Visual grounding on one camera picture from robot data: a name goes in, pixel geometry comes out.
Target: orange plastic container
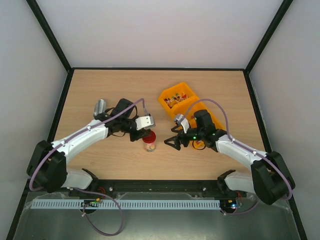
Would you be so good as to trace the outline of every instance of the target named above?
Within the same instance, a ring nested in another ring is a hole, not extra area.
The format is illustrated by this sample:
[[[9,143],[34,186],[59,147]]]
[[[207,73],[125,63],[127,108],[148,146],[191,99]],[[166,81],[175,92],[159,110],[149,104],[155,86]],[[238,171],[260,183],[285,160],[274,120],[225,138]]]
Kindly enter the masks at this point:
[[[172,108],[168,106],[165,99],[171,99],[176,94],[180,93],[187,94],[188,98],[175,104]],[[185,83],[181,82],[177,85],[174,85],[170,88],[164,90],[158,98],[159,103],[163,106],[164,110],[169,114],[171,119],[174,119],[177,114],[185,114],[187,109],[193,104],[195,101],[198,101],[199,97],[191,90],[191,88]],[[203,102],[198,102],[196,105],[192,107],[186,119],[189,121],[191,128],[195,128],[196,120],[192,118],[194,113],[198,110],[207,110],[208,113],[211,115],[212,121],[215,124],[217,129],[225,129],[225,127],[219,122],[216,116],[207,108],[207,106]],[[194,146],[196,148],[203,146],[203,143],[195,143]]]

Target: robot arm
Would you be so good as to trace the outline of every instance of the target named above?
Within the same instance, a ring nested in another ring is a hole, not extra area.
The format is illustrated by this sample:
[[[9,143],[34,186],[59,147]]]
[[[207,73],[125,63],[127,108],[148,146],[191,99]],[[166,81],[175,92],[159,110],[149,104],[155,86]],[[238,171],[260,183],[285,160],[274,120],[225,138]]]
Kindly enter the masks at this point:
[[[132,104],[132,102],[123,98],[116,107],[96,114],[94,120],[75,133],[52,143],[48,143],[45,140],[39,142],[34,149],[27,168],[27,174],[32,176],[42,159],[54,148],[61,145],[44,162],[34,179],[35,182],[46,189],[48,193],[53,193],[59,188],[88,188],[92,182],[98,180],[97,177],[86,169],[79,170],[68,167],[68,163],[78,153],[95,142],[108,138],[117,132],[128,133],[130,141],[134,142],[148,136],[150,134],[149,128],[155,126],[153,117],[150,115],[142,117],[136,115],[133,118],[129,118],[133,108],[105,124],[102,123]]]
[[[181,144],[187,147],[190,141],[203,141],[207,148],[230,156],[251,171],[251,174],[246,174],[230,170],[222,174],[218,178],[222,192],[230,189],[255,193],[268,205],[286,195],[289,190],[283,178],[260,156],[270,160],[284,175],[291,188],[295,187],[295,182],[278,152],[267,153],[255,150],[234,138],[230,140],[226,131],[216,129],[207,110],[196,111],[194,118],[196,127],[191,128],[188,121],[178,114],[175,118],[177,125],[171,129],[177,135],[165,140],[164,143],[180,150]]]

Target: jar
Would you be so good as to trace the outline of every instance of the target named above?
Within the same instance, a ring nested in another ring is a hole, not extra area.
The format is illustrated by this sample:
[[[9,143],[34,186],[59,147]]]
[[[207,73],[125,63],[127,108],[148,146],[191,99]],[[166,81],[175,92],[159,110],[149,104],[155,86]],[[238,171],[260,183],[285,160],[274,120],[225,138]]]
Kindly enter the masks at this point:
[[[149,136],[145,136],[142,138],[142,141],[144,141],[144,149],[147,150],[147,152],[153,152],[156,149],[156,134],[153,131],[150,131]]]

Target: red lid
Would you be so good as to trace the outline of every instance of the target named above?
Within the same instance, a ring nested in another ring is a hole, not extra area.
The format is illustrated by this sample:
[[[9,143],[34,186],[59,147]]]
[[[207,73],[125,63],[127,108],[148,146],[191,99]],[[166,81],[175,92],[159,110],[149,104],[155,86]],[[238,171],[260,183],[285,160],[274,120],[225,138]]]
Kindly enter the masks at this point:
[[[152,144],[156,140],[156,134],[151,131],[149,136],[145,136],[142,138],[142,141],[144,141],[146,144]]]

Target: wooden tabletop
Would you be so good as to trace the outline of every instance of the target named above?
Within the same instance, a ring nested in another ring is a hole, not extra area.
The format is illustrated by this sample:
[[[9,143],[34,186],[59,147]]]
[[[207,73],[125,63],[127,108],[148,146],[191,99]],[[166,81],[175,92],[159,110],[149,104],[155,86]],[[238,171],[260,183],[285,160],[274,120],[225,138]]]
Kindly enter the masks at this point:
[[[161,92],[186,82],[199,98],[210,98],[222,105],[229,120],[230,132],[239,141],[263,150],[255,113],[242,71],[191,70],[75,70],[64,104],[55,139],[62,139],[93,119],[97,100],[105,99],[107,108],[121,98],[135,102],[145,99],[154,117],[156,150],[144,150],[142,140],[130,142],[129,136],[110,136],[78,154],[69,167],[88,169],[99,179],[121,180],[214,180],[230,169],[247,169],[232,158],[211,149],[180,151],[165,145],[174,136],[175,126],[158,102]],[[211,103],[206,106],[223,125],[221,111]],[[138,105],[138,113],[143,109]]]

